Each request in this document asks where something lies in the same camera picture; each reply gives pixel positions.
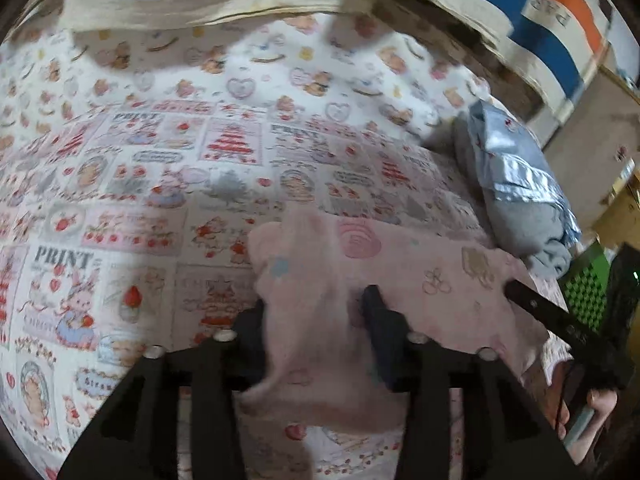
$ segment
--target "person's hand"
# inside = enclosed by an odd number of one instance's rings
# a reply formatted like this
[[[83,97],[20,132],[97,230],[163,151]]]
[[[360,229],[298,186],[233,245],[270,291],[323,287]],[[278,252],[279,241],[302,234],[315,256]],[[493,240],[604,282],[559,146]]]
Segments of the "person's hand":
[[[546,391],[542,405],[543,413],[546,420],[552,427],[556,426],[556,415],[558,414],[558,404],[562,393],[562,382],[567,370],[567,363],[562,362],[554,368],[551,379],[551,386]],[[587,395],[587,405],[595,410],[595,414],[591,419],[587,428],[567,450],[575,463],[580,463],[587,455],[591,443],[595,438],[598,430],[607,420],[618,402],[618,394],[612,390],[591,390]],[[558,418],[558,438],[564,439],[566,435],[566,424],[569,422],[570,414],[564,400],[560,408],[560,416]]]

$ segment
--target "pink fabric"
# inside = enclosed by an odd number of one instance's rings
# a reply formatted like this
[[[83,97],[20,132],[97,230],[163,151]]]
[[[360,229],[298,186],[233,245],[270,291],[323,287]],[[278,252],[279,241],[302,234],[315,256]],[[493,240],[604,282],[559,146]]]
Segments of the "pink fabric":
[[[242,396],[256,415],[356,433],[402,424],[406,397],[377,378],[358,310],[370,284],[412,330],[459,351],[491,346],[518,377],[548,337],[502,294],[510,278],[535,288],[524,264],[474,242],[290,205],[251,232],[249,255],[268,305],[268,375]]]

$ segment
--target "green perforated object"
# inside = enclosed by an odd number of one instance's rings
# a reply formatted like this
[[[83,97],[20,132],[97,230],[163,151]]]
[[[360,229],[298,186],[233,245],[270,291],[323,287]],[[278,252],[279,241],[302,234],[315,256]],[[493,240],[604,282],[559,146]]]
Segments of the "green perforated object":
[[[609,262],[597,242],[572,261],[569,271],[558,280],[569,312],[594,332],[600,331],[607,308],[608,280]]]

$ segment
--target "wooden furniture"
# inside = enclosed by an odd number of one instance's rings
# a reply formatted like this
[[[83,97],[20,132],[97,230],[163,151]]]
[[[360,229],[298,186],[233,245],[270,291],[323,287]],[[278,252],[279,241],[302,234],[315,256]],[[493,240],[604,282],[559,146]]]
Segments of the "wooden furniture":
[[[631,158],[640,162],[640,99],[605,66],[544,148],[583,230],[606,211]]]

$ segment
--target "orange stripe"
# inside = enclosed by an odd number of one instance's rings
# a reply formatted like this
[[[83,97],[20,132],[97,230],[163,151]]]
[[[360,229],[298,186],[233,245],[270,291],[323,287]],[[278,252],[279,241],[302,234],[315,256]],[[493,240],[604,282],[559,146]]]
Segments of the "orange stripe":
[[[600,31],[593,22],[593,13],[584,0],[555,0],[559,4],[563,4],[578,20],[578,23],[584,29],[584,33],[587,35],[587,42],[593,52],[597,52],[600,49],[602,43],[602,37]]]

